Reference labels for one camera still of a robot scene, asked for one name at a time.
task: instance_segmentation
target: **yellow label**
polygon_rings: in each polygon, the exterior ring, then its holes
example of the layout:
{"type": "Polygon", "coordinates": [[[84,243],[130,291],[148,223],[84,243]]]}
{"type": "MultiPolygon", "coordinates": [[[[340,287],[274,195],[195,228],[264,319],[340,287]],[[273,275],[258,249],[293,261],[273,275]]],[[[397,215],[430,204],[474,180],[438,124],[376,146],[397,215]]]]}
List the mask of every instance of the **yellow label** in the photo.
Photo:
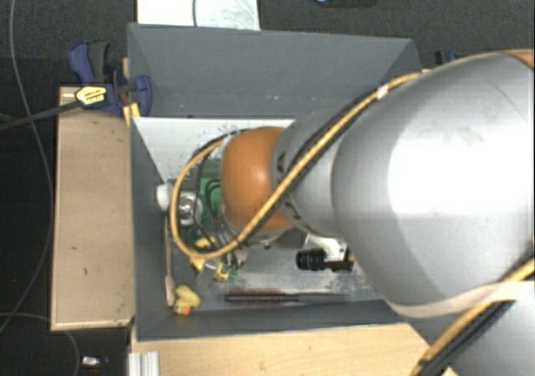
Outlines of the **yellow label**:
{"type": "Polygon", "coordinates": [[[102,86],[85,86],[76,93],[76,99],[85,105],[101,103],[106,100],[106,88],[102,86]]]}

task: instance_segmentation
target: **yellow object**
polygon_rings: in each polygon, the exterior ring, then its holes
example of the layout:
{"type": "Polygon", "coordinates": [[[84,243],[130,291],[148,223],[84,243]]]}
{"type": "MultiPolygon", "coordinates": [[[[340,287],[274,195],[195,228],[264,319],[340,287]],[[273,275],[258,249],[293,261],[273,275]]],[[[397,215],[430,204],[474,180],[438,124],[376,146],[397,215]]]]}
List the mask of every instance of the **yellow object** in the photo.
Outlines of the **yellow object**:
{"type": "Polygon", "coordinates": [[[199,252],[193,248],[190,248],[181,238],[180,235],[180,222],[177,219],[178,199],[180,195],[180,190],[182,186],[182,181],[186,178],[187,173],[193,168],[197,162],[199,162],[206,155],[209,155],[213,150],[221,146],[225,138],[221,138],[217,141],[214,141],[208,145],[205,149],[200,150],[196,155],[194,155],[190,161],[186,164],[184,169],[178,175],[175,183],[175,188],[173,190],[173,196],[171,197],[171,203],[169,205],[169,218],[171,224],[171,233],[173,235],[173,240],[175,241],[176,246],[178,246],[184,254],[189,257],[202,257],[205,259],[211,259],[215,257],[221,257],[225,254],[236,249],[243,241],[247,239],[253,230],[257,227],[260,221],[264,216],[280,201],[284,192],[288,187],[301,175],[304,167],[317,156],[319,151],[327,145],[327,143],[338,133],[340,130],[345,127],[355,116],[361,113],[366,109],[370,104],[375,102],[377,99],[383,97],[385,92],[390,91],[397,86],[404,84],[412,79],[420,76],[421,73],[411,73],[400,76],[399,78],[392,79],[386,85],[382,85],[379,89],[375,90],[369,94],[365,99],[360,101],[355,105],[347,114],[341,117],[335,124],[333,124],[327,132],[308,150],[307,153],[293,166],[293,168],[286,174],[283,180],[279,183],[275,191],[269,196],[267,201],[264,203],[262,208],[258,213],[247,223],[247,225],[242,229],[242,231],[234,238],[233,241],[229,242],[225,246],[218,248],[214,251],[208,252],[199,252]]]}
{"type": "MultiPolygon", "coordinates": [[[[531,259],[529,262],[523,264],[519,269],[508,275],[503,281],[523,281],[530,277],[534,272],[535,259],[531,259]]],[[[492,303],[482,303],[464,312],[459,318],[457,318],[450,326],[437,338],[435,342],[425,351],[421,356],[418,364],[410,372],[410,376],[418,376],[421,374],[425,365],[421,363],[430,362],[442,350],[450,344],[450,342],[464,330],[468,325],[484,313],[492,303]]]]}
{"type": "Polygon", "coordinates": [[[131,117],[140,117],[140,106],[137,103],[127,104],[123,107],[123,115],[125,116],[126,126],[130,127],[131,117]]]}
{"type": "Polygon", "coordinates": [[[175,313],[178,315],[188,315],[191,310],[190,304],[182,299],[177,299],[174,306],[175,313]]]}
{"type": "Polygon", "coordinates": [[[181,284],[175,290],[175,293],[178,297],[177,302],[193,308],[201,306],[201,298],[199,295],[191,290],[186,284],[181,284]]]}
{"type": "Polygon", "coordinates": [[[106,88],[103,86],[84,86],[76,92],[76,98],[85,105],[101,103],[106,98],[106,88]]]}
{"type": "MultiPolygon", "coordinates": [[[[195,241],[195,246],[197,248],[208,248],[210,246],[210,241],[208,241],[208,239],[205,237],[199,238],[198,240],[195,241]]],[[[206,258],[204,257],[199,257],[199,256],[190,257],[190,264],[198,272],[202,271],[202,268],[204,267],[205,263],[206,263],[206,258]]],[[[219,264],[217,265],[217,269],[214,273],[213,279],[215,281],[223,282],[223,281],[226,281],[228,277],[230,276],[229,271],[223,272],[223,267],[224,267],[223,263],[219,262],[219,264]]]]}

